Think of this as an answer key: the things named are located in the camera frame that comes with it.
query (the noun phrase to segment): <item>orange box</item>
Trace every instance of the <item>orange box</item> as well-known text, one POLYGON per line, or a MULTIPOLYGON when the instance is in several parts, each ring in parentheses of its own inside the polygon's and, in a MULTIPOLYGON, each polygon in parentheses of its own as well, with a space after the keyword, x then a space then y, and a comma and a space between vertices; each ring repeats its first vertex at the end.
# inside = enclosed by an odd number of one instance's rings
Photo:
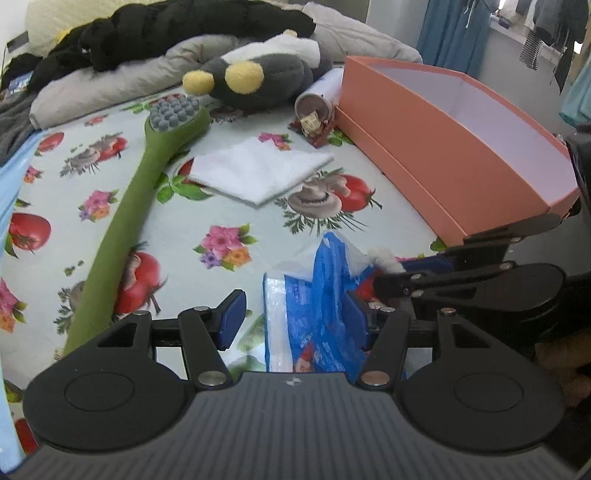
POLYGON ((463 73, 348 57, 336 122, 449 246, 579 194, 566 147, 463 73))

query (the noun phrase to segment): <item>black jacket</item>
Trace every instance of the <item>black jacket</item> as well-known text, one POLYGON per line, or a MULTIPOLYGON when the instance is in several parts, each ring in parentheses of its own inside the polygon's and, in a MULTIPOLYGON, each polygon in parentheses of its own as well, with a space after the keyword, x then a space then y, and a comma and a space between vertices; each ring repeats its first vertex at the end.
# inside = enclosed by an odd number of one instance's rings
POLYGON ((205 34, 268 40, 287 29, 309 37, 313 20, 297 10, 252 0, 167 0, 152 5, 125 5, 110 18, 77 27, 44 58, 29 90, 92 66, 113 70, 122 62, 158 57, 177 43, 205 34))

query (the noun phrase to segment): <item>teal curtain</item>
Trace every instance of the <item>teal curtain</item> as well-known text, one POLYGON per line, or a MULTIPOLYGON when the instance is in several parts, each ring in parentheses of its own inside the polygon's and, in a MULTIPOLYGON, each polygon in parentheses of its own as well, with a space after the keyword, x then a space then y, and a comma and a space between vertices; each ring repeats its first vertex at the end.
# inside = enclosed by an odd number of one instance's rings
POLYGON ((423 63, 477 78, 498 0, 429 0, 417 50, 423 63))

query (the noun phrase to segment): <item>plush toy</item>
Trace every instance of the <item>plush toy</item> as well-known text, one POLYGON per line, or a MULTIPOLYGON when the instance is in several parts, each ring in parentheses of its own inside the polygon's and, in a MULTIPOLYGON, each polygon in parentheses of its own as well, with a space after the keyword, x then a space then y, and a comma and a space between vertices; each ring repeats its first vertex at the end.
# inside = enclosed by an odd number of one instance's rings
POLYGON ((286 30, 188 72, 183 87, 241 110, 269 109, 294 99, 331 68, 330 55, 318 42, 286 30))

